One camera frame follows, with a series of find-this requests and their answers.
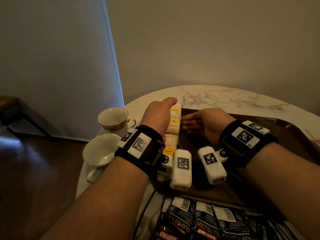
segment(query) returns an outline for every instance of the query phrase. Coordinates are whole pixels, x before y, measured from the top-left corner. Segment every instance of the chair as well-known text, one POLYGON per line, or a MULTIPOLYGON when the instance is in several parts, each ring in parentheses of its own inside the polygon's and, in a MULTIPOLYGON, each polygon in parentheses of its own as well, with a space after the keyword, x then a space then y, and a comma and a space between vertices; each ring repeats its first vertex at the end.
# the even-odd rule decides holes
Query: chair
POLYGON ((13 134, 16 134, 8 126, 13 122, 25 119, 44 135, 49 138, 52 136, 46 132, 40 125, 38 125, 34 120, 22 112, 22 106, 18 103, 19 100, 17 97, 12 96, 0 96, 0 122, 2 125, 7 126, 7 130, 13 134))

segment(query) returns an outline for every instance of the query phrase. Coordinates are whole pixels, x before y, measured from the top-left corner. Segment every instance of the metal bolt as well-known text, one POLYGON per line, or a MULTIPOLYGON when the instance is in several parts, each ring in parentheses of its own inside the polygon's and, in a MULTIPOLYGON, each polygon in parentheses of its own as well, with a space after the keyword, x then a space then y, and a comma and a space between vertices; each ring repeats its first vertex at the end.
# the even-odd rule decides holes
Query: metal bolt
POLYGON ((162 163, 168 163, 169 162, 169 157, 162 154, 162 163))
POLYGON ((221 157, 227 157, 226 152, 224 150, 220 151, 220 156, 221 157))

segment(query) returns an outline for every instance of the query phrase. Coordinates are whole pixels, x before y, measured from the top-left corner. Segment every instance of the wooden floor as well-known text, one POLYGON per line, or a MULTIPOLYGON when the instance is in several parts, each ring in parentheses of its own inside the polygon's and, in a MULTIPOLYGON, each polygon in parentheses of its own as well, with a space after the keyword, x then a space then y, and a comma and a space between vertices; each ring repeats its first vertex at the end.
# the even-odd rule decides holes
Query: wooden floor
POLYGON ((72 205, 84 146, 0 132, 0 239, 39 239, 72 205))

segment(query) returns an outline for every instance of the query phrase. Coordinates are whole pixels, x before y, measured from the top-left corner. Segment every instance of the white teacup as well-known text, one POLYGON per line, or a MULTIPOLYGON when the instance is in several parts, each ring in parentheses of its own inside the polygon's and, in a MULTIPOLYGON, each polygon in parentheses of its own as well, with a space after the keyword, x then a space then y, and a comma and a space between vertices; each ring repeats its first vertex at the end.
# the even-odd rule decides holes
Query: white teacup
POLYGON ((134 122, 130 128, 133 128, 137 123, 133 119, 128 119, 128 115, 129 112, 125 108, 110 108, 99 114, 98 121, 107 132, 123 137, 128 131, 128 122, 130 120, 134 122))
POLYGON ((83 160, 96 167, 88 174, 88 183, 93 183, 115 157, 115 152, 118 149, 117 143, 120 139, 121 137, 116 134, 103 134, 89 141, 84 147, 82 151, 83 160))

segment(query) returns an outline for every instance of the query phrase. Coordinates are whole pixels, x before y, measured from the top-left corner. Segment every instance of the white marble surface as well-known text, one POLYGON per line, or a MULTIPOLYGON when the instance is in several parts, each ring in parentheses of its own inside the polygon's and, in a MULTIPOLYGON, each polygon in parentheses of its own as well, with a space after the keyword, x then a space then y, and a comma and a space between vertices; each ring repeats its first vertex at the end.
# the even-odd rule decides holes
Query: white marble surface
MULTIPOLYGON (((182 108, 222 108, 226 112, 233 114, 282 119, 298 126, 306 136, 310 137, 305 129, 314 137, 320 138, 320 117, 268 96, 220 86, 189 85, 151 92, 125 106, 129 111, 129 118, 135 119, 137 124, 139 124, 150 102, 161 101, 166 97, 177 97, 182 108)), ((101 129, 99 135, 103 133, 105 133, 105 131, 101 129)), ((91 166, 86 163, 83 164, 76 198, 90 185, 87 183, 86 177, 91 169, 91 166)), ((140 208, 144 206, 152 190, 152 186, 149 185, 140 208)), ((155 202, 155 204, 151 204, 150 206, 155 207, 156 205, 157 203, 155 202)))

